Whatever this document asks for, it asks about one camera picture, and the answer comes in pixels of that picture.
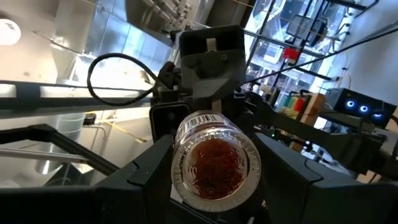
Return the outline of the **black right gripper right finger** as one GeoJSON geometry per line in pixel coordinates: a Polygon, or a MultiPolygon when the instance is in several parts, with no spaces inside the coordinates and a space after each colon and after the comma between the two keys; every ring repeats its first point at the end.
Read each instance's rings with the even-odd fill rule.
{"type": "Polygon", "coordinates": [[[368,187],[256,133],[272,223],[372,223],[368,187]]]}

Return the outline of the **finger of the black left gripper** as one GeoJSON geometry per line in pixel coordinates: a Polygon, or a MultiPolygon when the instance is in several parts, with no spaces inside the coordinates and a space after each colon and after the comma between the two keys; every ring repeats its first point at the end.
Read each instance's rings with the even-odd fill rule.
{"type": "Polygon", "coordinates": [[[240,26],[183,32],[179,47],[182,86],[192,91],[194,100],[221,100],[246,81],[240,26]]]}

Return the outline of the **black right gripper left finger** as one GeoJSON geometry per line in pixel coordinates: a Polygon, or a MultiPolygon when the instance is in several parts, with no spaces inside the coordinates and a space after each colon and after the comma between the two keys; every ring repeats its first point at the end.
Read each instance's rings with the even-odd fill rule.
{"type": "Polygon", "coordinates": [[[167,219],[173,137],[162,136],[133,161],[96,184],[101,223],[160,224],[167,219]]]}

